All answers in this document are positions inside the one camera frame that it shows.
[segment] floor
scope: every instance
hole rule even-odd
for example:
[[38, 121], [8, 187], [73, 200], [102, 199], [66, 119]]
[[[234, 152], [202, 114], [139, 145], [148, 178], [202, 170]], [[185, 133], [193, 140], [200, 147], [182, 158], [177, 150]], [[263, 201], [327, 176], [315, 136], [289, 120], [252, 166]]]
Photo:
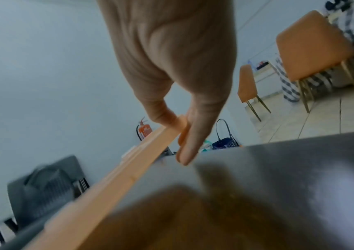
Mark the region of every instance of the floor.
[[354, 132], [354, 88], [336, 89], [333, 93], [309, 101], [310, 114], [302, 104], [290, 103], [278, 94], [263, 100], [270, 114], [260, 103], [253, 107], [260, 122], [246, 107], [263, 143]]

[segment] orange chair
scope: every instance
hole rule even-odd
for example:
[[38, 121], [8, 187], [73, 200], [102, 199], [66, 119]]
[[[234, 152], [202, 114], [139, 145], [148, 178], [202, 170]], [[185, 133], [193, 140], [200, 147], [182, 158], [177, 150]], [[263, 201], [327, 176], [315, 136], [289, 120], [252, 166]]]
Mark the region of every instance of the orange chair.
[[269, 111], [269, 113], [272, 113], [265, 105], [265, 103], [258, 96], [258, 91], [256, 89], [255, 80], [254, 80], [254, 74], [252, 72], [250, 65], [243, 65], [242, 67], [240, 67], [238, 95], [242, 103], [244, 102], [247, 103], [247, 105], [251, 108], [252, 112], [255, 114], [255, 116], [258, 118], [259, 121], [261, 121], [261, 119], [259, 118], [258, 114], [255, 112], [249, 100], [254, 99], [256, 97], [258, 101]]
[[354, 47], [318, 11], [309, 12], [281, 32], [276, 43], [288, 78], [291, 82], [298, 82], [308, 113], [306, 94], [312, 94], [305, 82], [307, 77], [341, 64], [354, 85], [354, 75], [348, 62], [354, 56]]

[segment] fire extinguisher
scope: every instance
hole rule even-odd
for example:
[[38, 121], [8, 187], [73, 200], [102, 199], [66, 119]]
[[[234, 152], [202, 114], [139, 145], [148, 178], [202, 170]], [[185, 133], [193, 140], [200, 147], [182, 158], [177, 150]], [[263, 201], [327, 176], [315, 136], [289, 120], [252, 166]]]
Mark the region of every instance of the fire extinguisher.
[[145, 117], [143, 117], [143, 119], [141, 119], [139, 125], [137, 125], [137, 127], [136, 127], [136, 133], [137, 133], [137, 136], [139, 137], [140, 140], [143, 140], [149, 134], [152, 133], [151, 126], [149, 124], [144, 124], [146, 122], [146, 121], [143, 121], [144, 118]]

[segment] chair leg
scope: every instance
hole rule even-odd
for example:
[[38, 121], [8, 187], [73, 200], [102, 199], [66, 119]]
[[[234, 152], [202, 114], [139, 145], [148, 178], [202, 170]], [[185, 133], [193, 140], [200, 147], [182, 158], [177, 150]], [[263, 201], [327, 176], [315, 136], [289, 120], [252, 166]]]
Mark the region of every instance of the chair leg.
[[353, 85], [354, 85], [354, 77], [351, 73], [351, 70], [349, 69], [347, 61], [341, 62], [341, 65], [342, 65], [343, 70], [346, 72], [347, 76], [350, 78], [350, 80], [353, 82]]
[[310, 88], [309, 83], [307, 82], [307, 80], [304, 81], [304, 84], [305, 84], [305, 89], [307, 89], [307, 91], [309, 92], [309, 96], [310, 96], [311, 100], [315, 101], [312, 89]]
[[307, 105], [306, 95], [305, 92], [303, 91], [302, 81], [300, 80], [298, 81], [298, 87], [300, 91], [300, 97], [302, 98], [302, 102], [305, 105], [306, 112], [310, 114], [309, 106]]
[[259, 96], [256, 96], [256, 98], [257, 98], [258, 101], [265, 107], [265, 109], [267, 109], [267, 110], [269, 111], [269, 113], [272, 113], [272, 112], [268, 109], [268, 107], [265, 105], [265, 103], [262, 101], [262, 99], [259, 98]]
[[258, 114], [255, 112], [254, 108], [252, 107], [251, 103], [249, 101], [246, 102], [247, 105], [250, 107], [250, 109], [252, 110], [252, 112], [254, 113], [254, 115], [258, 118], [258, 120], [260, 122], [262, 122], [262, 120], [259, 118]]

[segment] black and white striped fabric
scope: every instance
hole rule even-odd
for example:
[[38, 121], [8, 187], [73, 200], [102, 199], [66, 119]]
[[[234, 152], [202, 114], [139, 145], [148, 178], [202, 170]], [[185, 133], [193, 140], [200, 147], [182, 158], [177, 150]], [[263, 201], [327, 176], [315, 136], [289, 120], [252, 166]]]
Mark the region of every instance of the black and white striped fabric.
[[[348, 11], [343, 12], [337, 19], [332, 22], [333, 25], [337, 26], [345, 35], [354, 44], [354, 5]], [[282, 90], [284, 94], [284, 99], [287, 99], [290, 102], [297, 102], [300, 100], [299, 88], [296, 82], [291, 82], [280, 57], [276, 58], [276, 63], [274, 68], [277, 74], [280, 76], [282, 82]], [[323, 71], [319, 74], [307, 78], [310, 87], [319, 88], [321, 86], [326, 86], [326, 88], [331, 91], [332, 89], [332, 79], [330, 70]]]
[[[89, 188], [89, 184], [85, 178], [74, 182], [73, 185], [75, 187], [76, 197], [80, 196]], [[0, 246], [12, 240], [17, 232], [18, 225], [14, 217], [0, 223]]]

